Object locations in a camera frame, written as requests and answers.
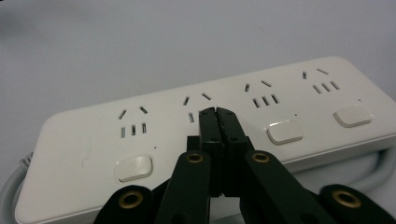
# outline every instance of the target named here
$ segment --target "brass screw insert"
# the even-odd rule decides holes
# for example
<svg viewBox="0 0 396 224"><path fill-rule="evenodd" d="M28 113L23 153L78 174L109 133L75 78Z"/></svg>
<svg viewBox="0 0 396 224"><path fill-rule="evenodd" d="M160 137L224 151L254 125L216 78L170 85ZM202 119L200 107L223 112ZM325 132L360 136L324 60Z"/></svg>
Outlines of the brass screw insert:
<svg viewBox="0 0 396 224"><path fill-rule="evenodd" d="M198 163L204 160L204 157L200 154L190 154L187 156L187 160L192 163Z"/></svg>
<svg viewBox="0 0 396 224"><path fill-rule="evenodd" d="M361 207L361 200L345 190L336 190L332 193L332 196L338 203L342 204L343 206L350 208Z"/></svg>
<svg viewBox="0 0 396 224"><path fill-rule="evenodd" d="M130 190L120 196L119 205L124 209L137 207L143 202L143 194L137 190Z"/></svg>
<svg viewBox="0 0 396 224"><path fill-rule="evenodd" d="M253 156L251 158L256 162L261 162L261 163L265 163L270 160L270 158L267 155L265 155L264 153L260 153L260 152L253 154Z"/></svg>

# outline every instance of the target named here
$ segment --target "outlet slot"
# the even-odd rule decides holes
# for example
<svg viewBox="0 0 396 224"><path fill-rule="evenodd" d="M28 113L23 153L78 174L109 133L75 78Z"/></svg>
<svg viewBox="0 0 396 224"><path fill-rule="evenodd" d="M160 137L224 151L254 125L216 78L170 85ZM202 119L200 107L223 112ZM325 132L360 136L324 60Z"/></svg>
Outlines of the outlet slot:
<svg viewBox="0 0 396 224"><path fill-rule="evenodd" d="M326 84L324 84L324 83L322 83L322 87L323 87L326 91L331 91L331 90L329 89L329 87L328 87Z"/></svg>
<svg viewBox="0 0 396 224"><path fill-rule="evenodd" d="M202 93L202 96L204 96L207 100L211 100L210 96L208 96L206 93Z"/></svg>
<svg viewBox="0 0 396 224"><path fill-rule="evenodd" d="M146 133L148 131L146 123L142 123L142 133Z"/></svg>
<svg viewBox="0 0 396 224"><path fill-rule="evenodd" d="M260 108L259 102L257 102L256 98L253 99L253 103L257 108Z"/></svg>
<svg viewBox="0 0 396 224"><path fill-rule="evenodd" d="M337 84L335 84L335 82L331 81L330 83L332 83L332 85L335 87L336 90L338 90L338 91L340 90L340 88L338 87Z"/></svg>
<svg viewBox="0 0 396 224"><path fill-rule="evenodd" d="M312 87L315 89L315 91L317 91L319 94L321 94L321 90L316 85L313 85Z"/></svg>
<svg viewBox="0 0 396 224"><path fill-rule="evenodd" d="M267 87L272 87L272 85L264 80L262 80L262 84L264 84Z"/></svg>
<svg viewBox="0 0 396 224"><path fill-rule="evenodd" d="M132 125L132 136L136 135L136 126Z"/></svg>
<svg viewBox="0 0 396 224"><path fill-rule="evenodd" d="M189 119L190 123L194 123L194 115L192 113L189 113Z"/></svg>
<svg viewBox="0 0 396 224"><path fill-rule="evenodd" d="M265 98L265 96L262 97L262 100L264 101L265 105L270 105L270 103L267 101L267 98Z"/></svg>
<svg viewBox="0 0 396 224"><path fill-rule="evenodd" d="M123 116L125 115L125 113L126 113L126 110L122 110L121 114L119 115L119 119L122 119Z"/></svg>
<svg viewBox="0 0 396 224"><path fill-rule="evenodd" d="M277 97L276 97L274 94L272 94L271 96L272 96L272 98L274 99L274 102L275 102L276 104L279 104L279 101L277 100Z"/></svg>
<svg viewBox="0 0 396 224"><path fill-rule="evenodd" d="M139 108L140 108L140 110L141 110L144 114L147 114L147 113L148 113L148 111L147 111L147 109L145 109L145 107L140 106Z"/></svg>
<svg viewBox="0 0 396 224"><path fill-rule="evenodd" d="M125 138L125 127L121 128L121 138Z"/></svg>
<svg viewBox="0 0 396 224"><path fill-rule="evenodd" d="M319 72L323 73L324 75L329 75L328 72L326 72L326 71L324 71L324 70L322 70L322 69L320 69L320 68L318 68L317 70L318 70Z"/></svg>
<svg viewBox="0 0 396 224"><path fill-rule="evenodd" d="M250 84L247 84L247 85L245 86L245 92L248 92L249 89L250 89Z"/></svg>
<svg viewBox="0 0 396 224"><path fill-rule="evenodd" d="M189 100L190 100L190 96L186 96L186 99L184 100L183 105L187 105L187 103L189 102Z"/></svg>

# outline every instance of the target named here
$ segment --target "white surface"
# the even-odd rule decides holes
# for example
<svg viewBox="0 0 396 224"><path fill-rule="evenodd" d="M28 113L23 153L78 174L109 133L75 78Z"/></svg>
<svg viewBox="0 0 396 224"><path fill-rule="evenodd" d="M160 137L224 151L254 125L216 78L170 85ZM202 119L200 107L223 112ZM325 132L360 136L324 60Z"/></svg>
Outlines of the white surface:
<svg viewBox="0 0 396 224"><path fill-rule="evenodd" d="M152 172L151 158L148 156L129 157L116 163L115 176L126 183L148 177Z"/></svg>
<svg viewBox="0 0 396 224"><path fill-rule="evenodd" d="M351 61L395 100L395 11L390 0L5 0L0 186L44 121L66 109L328 55ZM317 191L374 165L369 155L297 176ZM395 187L396 175L368 195L396 217Z"/></svg>
<svg viewBox="0 0 396 224"><path fill-rule="evenodd" d="M344 107L334 114L335 119L344 127L352 128L370 123L372 115L361 105Z"/></svg>
<svg viewBox="0 0 396 224"><path fill-rule="evenodd" d="M287 120L270 125L267 133L271 142L275 145L298 141L304 136L303 129L295 120Z"/></svg>
<svg viewBox="0 0 396 224"><path fill-rule="evenodd" d="M318 83L338 88L319 94L313 88ZM258 106L263 96L274 101ZM346 105L368 108L375 120L355 129L342 127L333 114ZM18 221L91 217L126 185L156 188L173 173L188 136L199 134L199 111L211 106L233 111L253 146L265 148L292 172L396 144L396 103L351 63L326 57L284 65L52 116L41 130L24 181ZM130 161L123 160L140 156L152 160L150 177L121 183L114 167L120 161L129 167Z"/></svg>

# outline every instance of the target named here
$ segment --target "white cable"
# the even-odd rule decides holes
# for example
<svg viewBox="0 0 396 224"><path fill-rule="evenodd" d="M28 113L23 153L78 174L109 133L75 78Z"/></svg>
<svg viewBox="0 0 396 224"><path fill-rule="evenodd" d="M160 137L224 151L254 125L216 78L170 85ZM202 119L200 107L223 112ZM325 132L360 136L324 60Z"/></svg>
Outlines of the white cable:
<svg viewBox="0 0 396 224"><path fill-rule="evenodd" d="M348 186L360 192L375 189L390 179L395 167L396 147L382 150L378 153L378 162L375 170L363 179L348 184Z"/></svg>
<svg viewBox="0 0 396 224"><path fill-rule="evenodd" d="M15 193L20 187L21 182L26 176L26 171L19 167L12 176L9 177L7 183L3 186L0 193L0 223L13 224L17 223L13 216L12 203Z"/></svg>
<svg viewBox="0 0 396 224"><path fill-rule="evenodd" d="M6 184L0 192L0 223L1 224L15 224L15 201L19 197L21 183L26 177L29 169L30 161L33 153L30 153L25 159L20 161L20 167L9 177Z"/></svg>

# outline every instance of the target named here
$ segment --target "electrical outlet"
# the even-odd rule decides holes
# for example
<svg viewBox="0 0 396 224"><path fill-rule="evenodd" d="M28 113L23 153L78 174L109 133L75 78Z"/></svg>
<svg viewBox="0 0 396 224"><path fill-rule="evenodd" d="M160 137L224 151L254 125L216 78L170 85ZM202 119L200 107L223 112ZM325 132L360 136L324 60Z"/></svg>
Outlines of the electrical outlet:
<svg viewBox="0 0 396 224"><path fill-rule="evenodd" d="M199 111L210 106L232 110L253 146L292 172L396 140L396 104L337 57L136 96L44 124L17 220L92 222L116 190L154 189L171 176L187 136L199 134Z"/></svg>

